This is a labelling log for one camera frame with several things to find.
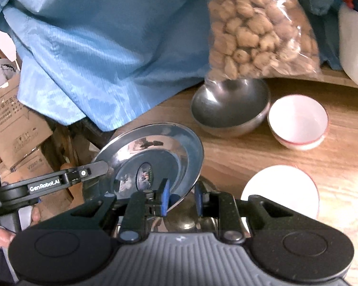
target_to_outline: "wooden table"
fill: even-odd
[[[325,106],[331,128],[320,147],[307,152],[288,150],[273,138],[266,122],[241,138],[215,138],[203,132],[191,117],[190,102],[197,87],[119,128],[115,136],[153,122],[176,122],[192,128],[204,145],[202,175],[236,198],[249,179],[266,167],[286,164],[304,170],[320,193],[318,220],[343,231],[354,243],[355,258],[347,281],[358,285],[358,89],[291,79],[271,79],[268,84],[274,100],[299,93]]]

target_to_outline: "plastic bag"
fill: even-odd
[[[211,0],[213,81],[316,76],[318,44],[298,0]]]

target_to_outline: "blue fabric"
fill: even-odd
[[[19,100],[113,130],[208,70],[205,0],[0,0],[23,59]]]

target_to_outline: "white bowl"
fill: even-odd
[[[320,196],[312,178],[288,165],[274,165],[258,172],[245,186],[241,200],[257,194],[297,213],[317,219]],[[242,218],[245,229],[248,226]]]
[[[329,116],[316,100],[300,94],[278,99],[268,114],[274,137],[285,147],[306,151],[319,146],[329,129]]]

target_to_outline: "metal plate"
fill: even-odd
[[[176,123],[138,127],[110,141],[93,159],[109,164],[107,175],[83,184],[85,201],[105,193],[130,198],[137,190],[157,190],[170,180],[170,208],[192,189],[204,160],[203,145],[189,128]]]

